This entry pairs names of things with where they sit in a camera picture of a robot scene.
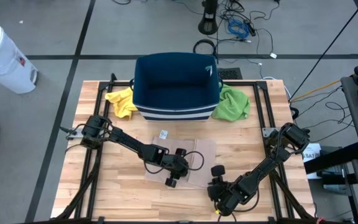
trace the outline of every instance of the yellow cloth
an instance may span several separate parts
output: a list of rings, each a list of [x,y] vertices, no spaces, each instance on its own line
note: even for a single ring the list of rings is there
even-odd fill
[[[123,118],[125,116],[129,116],[129,118],[131,118],[132,111],[137,111],[137,108],[132,102],[133,92],[131,88],[113,93],[107,93],[104,98],[110,101],[110,103],[114,103],[114,114],[119,118]]]

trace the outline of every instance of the small white label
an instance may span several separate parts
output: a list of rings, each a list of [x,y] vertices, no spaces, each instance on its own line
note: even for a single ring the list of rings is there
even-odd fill
[[[320,144],[318,143],[309,143],[306,149],[303,151],[303,162],[316,159],[320,156]],[[317,173],[308,174],[308,179],[320,179],[321,177],[317,176]]]
[[[168,136],[168,131],[167,130],[161,130],[160,139],[166,139],[167,136]]]
[[[274,58],[274,59],[276,59],[277,58],[277,54],[275,54],[275,53],[270,53],[270,56],[272,57],[272,58]]]

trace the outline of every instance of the gray floor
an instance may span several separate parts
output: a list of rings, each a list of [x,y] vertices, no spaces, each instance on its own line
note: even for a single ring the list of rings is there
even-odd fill
[[[192,10],[202,11],[201,1],[182,1]],[[241,0],[241,3],[246,7],[246,14],[251,10],[268,12],[275,7],[272,0]],[[0,0],[0,25],[26,55],[74,55],[89,4],[90,0]],[[279,56],[318,55],[323,53],[355,10],[353,0],[282,0],[271,20],[256,20],[255,26],[273,34],[274,52]],[[205,38],[197,31],[199,21],[199,15],[171,1],[134,0],[129,5],[119,6],[110,0],[97,0],[81,54],[190,52],[196,41]],[[221,27],[219,38],[225,37],[231,36]],[[268,33],[260,31],[260,54],[270,53],[269,38]],[[223,43],[219,45],[219,53],[255,54],[257,39],[251,37],[250,40],[252,43],[249,44]],[[202,47],[200,50],[207,53],[207,49]],[[328,54],[358,54],[358,15]],[[297,95],[350,75],[358,65],[358,59],[340,58],[322,60]],[[227,61],[221,60],[219,67],[240,67],[244,79],[259,78],[259,68],[247,60]],[[252,61],[262,63],[264,77],[283,79],[293,93],[316,60]],[[0,85],[0,223],[25,220],[72,63],[71,60],[32,62],[42,72],[33,92],[15,95]],[[118,79],[127,80],[133,77],[134,65],[135,60],[80,60],[68,95],[62,126],[69,127],[73,122],[83,80],[107,80],[111,72]],[[303,111],[317,99],[305,100],[293,106]],[[341,91],[326,101],[346,106]],[[304,127],[328,118],[339,119],[341,116],[340,111],[328,110],[321,102],[303,114],[297,122]],[[344,124],[322,124],[312,129],[311,138],[319,139],[343,127]],[[356,132],[350,127],[320,143],[346,146],[356,141]],[[64,135],[59,133],[36,220],[46,220],[50,216],[66,146]],[[310,182],[310,185],[318,216],[329,218],[350,210],[346,206],[347,197],[329,194],[318,181]],[[349,215],[336,217],[335,220]]]

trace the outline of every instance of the navy blue bin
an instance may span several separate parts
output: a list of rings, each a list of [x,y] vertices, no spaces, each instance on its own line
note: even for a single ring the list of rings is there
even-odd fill
[[[133,103],[152,121],[204,120],[219,103],[215,59],[194,53],[162,53],[136,61]]]

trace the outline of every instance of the green cloth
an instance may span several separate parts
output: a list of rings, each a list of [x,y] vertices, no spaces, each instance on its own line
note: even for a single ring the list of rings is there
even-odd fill
[[[223,85],[220,94],[220,101],[212,117],[215,119],[225,119],[228,121],[237,121],[246,119],[250,111],[250,101],[242,91]]]

